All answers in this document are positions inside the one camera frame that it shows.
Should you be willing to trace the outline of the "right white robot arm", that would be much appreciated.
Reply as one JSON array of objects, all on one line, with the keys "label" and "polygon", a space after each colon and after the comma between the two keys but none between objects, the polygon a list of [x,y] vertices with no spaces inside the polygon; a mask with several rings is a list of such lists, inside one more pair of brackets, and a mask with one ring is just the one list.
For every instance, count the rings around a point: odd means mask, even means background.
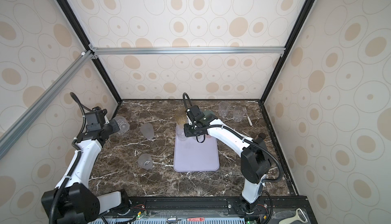
[{"label": "right white robot arm", "polygon": [[279,161],[268,151],[261,137],[245,136],[226,125],[211,111],[202,111],[194,105],[187,93],[182,100],[188,123],[184,125],[184,135],[194,137],[203,143],[206,135],[216,138],[240,156],[240,170],[245,178],[239,207],[246,214],[254,212],[265,183],[280,182],[284,171]]}]

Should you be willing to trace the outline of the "clear small tumbler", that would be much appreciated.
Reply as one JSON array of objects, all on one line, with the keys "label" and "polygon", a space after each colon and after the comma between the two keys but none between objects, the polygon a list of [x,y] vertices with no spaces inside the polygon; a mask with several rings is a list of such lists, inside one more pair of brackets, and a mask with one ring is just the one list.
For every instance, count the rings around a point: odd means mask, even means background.
[{"label": "clear small tumbler", "polygon": [[177,139],[180,140],[180,141],[185,141],[187,138],[184,134],[184,130],[183,129],[180,129],[176,131],[176,136],[177,136]]}]

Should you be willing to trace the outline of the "amber plastic cup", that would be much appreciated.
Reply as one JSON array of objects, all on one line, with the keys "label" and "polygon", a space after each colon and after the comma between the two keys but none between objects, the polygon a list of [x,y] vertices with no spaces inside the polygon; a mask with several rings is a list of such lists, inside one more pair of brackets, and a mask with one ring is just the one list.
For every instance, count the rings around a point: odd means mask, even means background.
[{"label": "amber plastic cup", "polygon": [[177,116],[176,121],[179,125],[184,125],[188,123],[188,118],[186,114],[181,114]]}]

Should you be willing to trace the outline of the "frosted plastic cup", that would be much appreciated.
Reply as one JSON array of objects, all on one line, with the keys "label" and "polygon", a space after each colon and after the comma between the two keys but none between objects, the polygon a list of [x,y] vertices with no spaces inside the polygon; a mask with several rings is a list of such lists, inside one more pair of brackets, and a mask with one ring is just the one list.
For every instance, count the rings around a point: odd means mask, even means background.
[{"label": "frosted plastic cup", "polygon": [[140,131],[146,139],[154,139],[155,137],[154,128],[151,123],[141,125]]}]

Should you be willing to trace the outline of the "teal dimpled plastic cup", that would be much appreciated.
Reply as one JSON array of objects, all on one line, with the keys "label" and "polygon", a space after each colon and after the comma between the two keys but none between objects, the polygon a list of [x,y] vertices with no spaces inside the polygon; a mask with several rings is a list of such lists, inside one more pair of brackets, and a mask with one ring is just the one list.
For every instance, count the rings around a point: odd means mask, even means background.
[{"label": "teal dimpled plastic cup", "polygon": [[205,115],[205,117],[208,120],[215,120],[215,119],[217,119],[217,116],[215,115],[215,113],[213,111],[205,111],[204,115]]}]

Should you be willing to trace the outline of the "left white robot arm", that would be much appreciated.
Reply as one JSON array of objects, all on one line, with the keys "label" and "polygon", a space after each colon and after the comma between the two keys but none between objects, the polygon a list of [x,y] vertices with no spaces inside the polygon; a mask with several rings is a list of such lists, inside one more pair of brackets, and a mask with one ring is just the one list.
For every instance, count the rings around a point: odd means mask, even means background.
[{"label": "left white robot arm", "polygon": [[120,126],[115,119],[107,119],[106,109],[88,109],[73,92],[70,96],[80,108],[83,123],[71,143],[75,151],[66,173],[55,189],[41,198],[51,224],[87,224],[127,201],[119,190],[96,196],[88,187],[99,153],[110,135],[120,131]]}]

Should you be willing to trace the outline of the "clear cup front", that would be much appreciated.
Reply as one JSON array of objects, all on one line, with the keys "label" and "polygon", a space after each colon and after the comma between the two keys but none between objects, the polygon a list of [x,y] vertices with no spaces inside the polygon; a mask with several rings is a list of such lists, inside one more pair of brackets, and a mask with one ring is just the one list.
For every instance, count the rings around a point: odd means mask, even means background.
[{"label": "clear cup front", "polygon": [[153,160],[150,154],[142,154],[137,160],[138,166],[142,169],[149,170],[153,167]]}]

